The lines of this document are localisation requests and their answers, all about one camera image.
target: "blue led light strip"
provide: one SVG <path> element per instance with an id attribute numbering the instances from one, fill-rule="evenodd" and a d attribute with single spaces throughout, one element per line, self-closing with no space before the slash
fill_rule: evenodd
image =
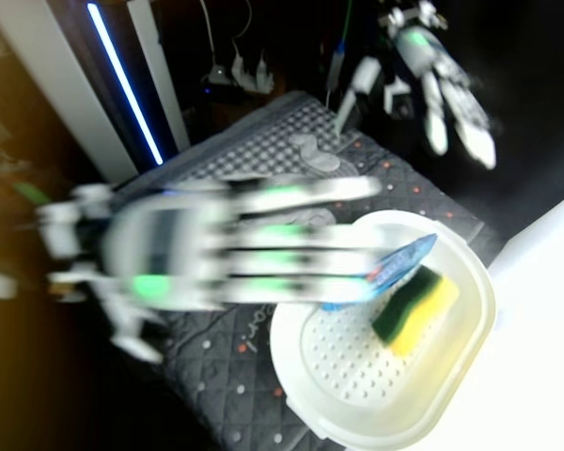
<path id="1" fill-rule="evenodd" d="M 150 152 L 152 152 L 154 161 L 157 164 L 163 164 L 163 158 L 161 157 L 161 153 L 159 152 L 159 149 L 157 148 L 157 145 L 154 142 L 154 139 L 152 138 L 152 133 L 150 133 L 149 126 L 147 125 L 147 121 L 144 119 L 144 115 L 142 114 L 142 110 L 140 110 L 140 106 L 138 105 L 138 101 L 136 100 L 135 95 L 133 94 L 132 87 L 130 86 L 130 82 L 128 81 L 128 77 L 125 75 L 125 72 L 123 71 L 123 67 L 121 66 L 121 62 L 119 61 L 119 57 L 117 56 L 117 52 L 115 51 L 113 42 L 109 37 L 108 31 L 106 31 L 106 26 L 104 26 L 104 21 L 102 20 L 101 12 L 99 11 L 98 7 L 93 3 L 87 4 L 87 10 L 90 13 L 92 22 L 94 22 L 96 31 L 98 31 L 98 34 L 101 37 L 104 50 L 106 50 L 106 53 L 109 55 L 109 59 L 111 60 L 113 69 L 115 69 L 115 73 L 117 74 L 117 78 L 121 83 L 123 92 L 125 92 L 125 97 L 127 97 L 128 102 L 132 107 L 133 115 L 138 121 L 138 125 L 140 126 L 140 129 L 142 130 L 142 133 L 144 134 L 144 137 L 147 140 L 147 143 L 149 144 Z"/>

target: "white plastic basket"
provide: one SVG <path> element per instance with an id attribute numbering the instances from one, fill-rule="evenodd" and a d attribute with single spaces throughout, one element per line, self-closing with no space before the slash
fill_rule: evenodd
<path id="1" fill-rule="evenodd" d="M 398 358 L 373 333 L 371 321 L 387 299 L 339 312 L 280 304 L 270 340 L 290 408 L 321 438 L 363 451 L 400 449 L 430 432 L 495 319 L 489 276 L 460 236 L 405 211 L 378 211 L 355 223 L 372 225 L 380 227 L 389 252 L 436 233 L 423 263 L 460 289 L 458 301 L 416 350 Z"/>

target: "white cable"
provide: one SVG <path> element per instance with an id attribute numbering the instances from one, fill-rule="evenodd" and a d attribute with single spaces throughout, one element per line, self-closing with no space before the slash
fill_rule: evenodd
<path id="1" fill-rule="evenodd" d="M 211 21 L 209 20 L 209 12 L 207 11 L 207 5 L 205 5 L 205 0 L 198 0 L 200 5 L 203 7 L 203 12 L 205 13 L 205 22 L 207 23 L 207 33 L 209 33 L 209 44 L 211 45 L 211 56 L 213 58 L 213 64 L 215 64 L 215 46 L 213 45 L 213 34 L 211 32 Z"/>
<path id="2" fill-rule="evenodd" d="M 248 30 L 251 21 L 253 20 L 253 9 L 251 8 L 251 2 L 249 2 L 249 0 L 244 0 L 244 1 L 246 2 L 246 7 L 248 8 L 248 20 L 246 21 L 246 25 L 244 26 L 243 31 L 241 31 L 238 35 L 236 35 L 234 39 L 238 39 L 239 37 L 243 36 L 244 33 L 246 33 L 246 30 Z"/>

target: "quilted fabric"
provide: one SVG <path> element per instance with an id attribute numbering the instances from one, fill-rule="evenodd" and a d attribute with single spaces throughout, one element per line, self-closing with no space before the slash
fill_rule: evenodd
<path id="1" fill-rule="evenodd" d="M 371 211 L 408 210 L 452 228 L 486 264 L 498 254 L 503 243 L 484 223 L 362 133 L 336 138 L 333 118 L 312 97 L 290 93 L 124 187 L 115 205 L 147 189 L 185 179 L 237 174 L 370 175 L 383 183 L 380 195 L 336 202 L 289 221 L 309 222 L 317 217 L 319 224 L 351 223 Z M 340 168 L 324 173 L 303 162 L 299 149 L 288 142 L 294 133 L 315 134 L 320 150 L 341 158 Z M 273 310 L 271 305 L 243 305 L 224 312 L 165 314 L 172 334 L 160 370 L 224 449 L 344 449 L 318 439 L 286 406 L 269 350 Z"/>

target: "perforated basket bottom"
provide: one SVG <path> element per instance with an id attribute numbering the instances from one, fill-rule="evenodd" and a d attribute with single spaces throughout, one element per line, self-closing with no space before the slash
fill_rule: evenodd
<path id="1" fill-rule="evenodd" d="M 389 402 L 438 328 L 436 320 L 410 355 L 396 356 L 371 327 L 390 296 L 339 311 L 318 309 L 305 323 L 301 337 L 305 362 L 311 377 L 330 396 L 360 407 Z"/>

